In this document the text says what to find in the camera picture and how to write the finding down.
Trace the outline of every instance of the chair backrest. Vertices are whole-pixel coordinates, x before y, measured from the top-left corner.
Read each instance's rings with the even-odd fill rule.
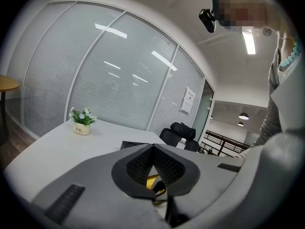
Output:
[[[183,138],[183,136],[178,135],[177,133],[173,132],[171,129],[165,128],[162,130],[160,134],[160,138],[167,145],[176,147],[177,144],[181,141],[181,138]],[[185,150],[197,152],[198,148],[199,148],[199,143],[197,143],[194,140],[186,138]]]

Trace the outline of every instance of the floor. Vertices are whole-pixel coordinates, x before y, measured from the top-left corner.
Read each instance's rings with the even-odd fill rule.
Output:
[[[9,163],[23,150],[35,142],[35,139],[26,134],[9,115],[6,115],[9,129],[8,141],[0,146],[0,168],[4,170]]]

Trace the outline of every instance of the potted plant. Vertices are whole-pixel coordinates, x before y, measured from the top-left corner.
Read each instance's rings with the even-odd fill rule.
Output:
[[[81,112],[72,107],[69,112],[69,117],[71,121],[74,121],[73,132],[80,135],[88,135],[90,132],[90,124],[94,123],[97,119],[95,115],[91,114],[89,108],[84,108]]]

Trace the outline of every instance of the glass door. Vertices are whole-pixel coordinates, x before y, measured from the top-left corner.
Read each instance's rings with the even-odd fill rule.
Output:
[[[204,125],[206,123],[206,119],[210,112],[209,108],[211,107],[212,104],[212,100],[211,100],[212,98],[213,98],[213,91],[210,88],[209,84],[205,82],[203,87],[203,93],[197,110],[197,114],[192,126],[192,128],[196,129],[196,137],[194,138],[194,140],[197,142],[201,136]]]

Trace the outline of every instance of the white object on desk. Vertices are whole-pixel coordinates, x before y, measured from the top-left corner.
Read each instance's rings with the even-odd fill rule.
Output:
[[[186,143],[186,139],[185,138],[181,138],[181,141],[179,141],[179,143],[177,144],[177,148],[181,148],[181,149],[185,149],[185,143]]]
[[[4,170],[15,193],[31,202],[49,183],[89,158],[120,150],[122,141],[164,144],[154,132],[97,120],[89,135],[72,131],[67,121],[38,139]]]
[[[90,133],[90,125],[74,122],[72,131],[78,135],[88,135]]]

